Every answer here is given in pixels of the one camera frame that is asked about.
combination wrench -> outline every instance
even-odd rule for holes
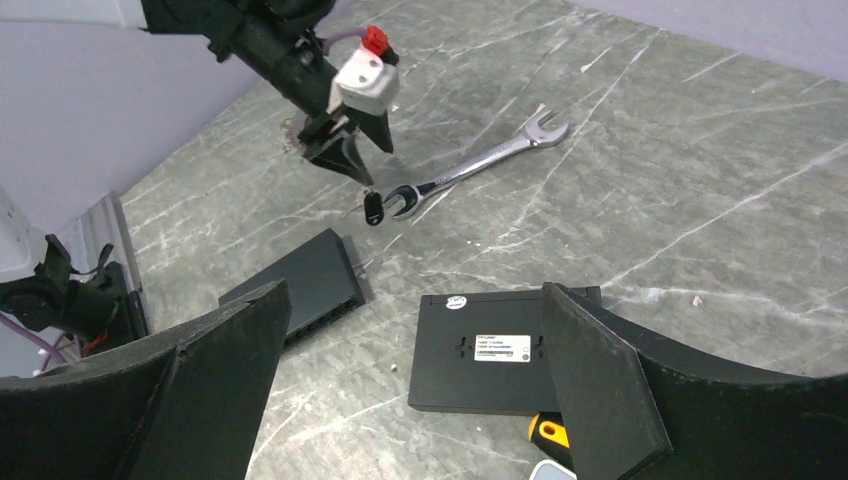
[[[553,131],[543,129],[541,125],[550,119],[551,116],[553,116],[551,109],[544,107],[524,122],[524,125],[515,137],[488,152],[480,154],[428,182],[420,185],[401,185],[395,188],[386,195],[386,199],[383,201],[384,207],[391,207],[399,200],[403,200],[403,206],[392,215],[392,218],[395,220],[409,218],[427,198],[501,160],[531,148],[547,148],[557,145],[568,134],[569,123],[566,122]]]

black curved panel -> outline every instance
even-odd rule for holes
[[[284,283],[33,378],[0,378],[0,478],[243,478],[285,341]]]
[[[555,284],[543,287],[542,327],[581,480],[848,478],[848,375],[805,378],[715,357]],[[591,337],[617,338],[617,351],[592,348],[598,340]],[[621,418],[641,415],[642,405],[609,393],[633,381],[632,369],[609,368],[610,358],[632,351],[672,449],[640,460],[610,452],[639,452],[652,431],[635,439],[591,434],[615,432]],[[584,380],[586,371],[600,380]],[[610,462],[619,464],[613,469]]]

black key fob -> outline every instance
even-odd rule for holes
[[[378,192],[368,192],[362,206],[365,209],[365,223],[376,227],[383,221],[386,213],[383,210],[383,197]]]

white sticker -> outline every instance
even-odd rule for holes
[[[460,308],[464,307],[466,303],[468,303],[467,298],[457,295],[455,297],[448,298],[447,307],[451,310],[459,310]]]
[[[477,335],[474,361],[527,363],[530,361],[530,335]]]

white wall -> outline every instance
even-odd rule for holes
[[[0,183],[55,232],[122,193],[251,88],[199,37],[0,23]]]
[[[575,0],[848,82],[846,0]]]

